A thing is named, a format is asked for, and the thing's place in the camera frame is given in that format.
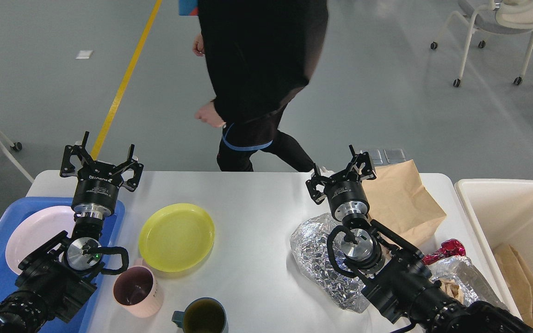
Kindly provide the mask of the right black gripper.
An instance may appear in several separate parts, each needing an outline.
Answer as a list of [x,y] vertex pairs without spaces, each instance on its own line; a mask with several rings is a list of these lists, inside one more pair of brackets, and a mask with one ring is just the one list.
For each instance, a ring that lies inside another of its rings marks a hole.
[[311,178],[305,182],[310,198],[320,205],[328,199],[328,206],[335,221],[341,222],[351,214],[368,215],[370,205],[362,184],[363,180],[375,180],[376,169],[368,152],[357,153],[349,145],[351,160],[347,167],[336,173],[313,164]]

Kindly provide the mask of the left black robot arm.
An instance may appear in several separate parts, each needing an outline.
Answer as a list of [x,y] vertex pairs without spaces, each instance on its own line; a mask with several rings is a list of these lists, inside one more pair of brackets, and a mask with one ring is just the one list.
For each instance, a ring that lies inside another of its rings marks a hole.
[[86,149],[89,133],[64,150],[60,176],[76,177],[71,209],[74,229],[63,230],[19,263],[17,290],[0,302],[0,333],[36,333],[55,318],[70,322],[95,293],[97,275],[118,275],[129,266],[128,251],[99,241],[118,192],[139,185],[143,165],[131,145],[127,159],[113,165],[94,160]]

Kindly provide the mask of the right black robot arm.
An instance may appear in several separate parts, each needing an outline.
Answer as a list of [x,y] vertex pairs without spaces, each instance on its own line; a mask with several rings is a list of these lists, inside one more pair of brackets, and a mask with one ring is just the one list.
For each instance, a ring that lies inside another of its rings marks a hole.
[[362,180],[376,179],[368,152],[355,152],[346,168],[323,176],[317,165],[306,181],[316,204],[328,201],[339,225],[327,236],[327,255],[335,272],[364,283],[362,295],[388,321],[404,317],[406,333],[421,326],[426,333],[532,333],[509,311],[485,301],[463,305],[431,282],[419,248],[370,217]]

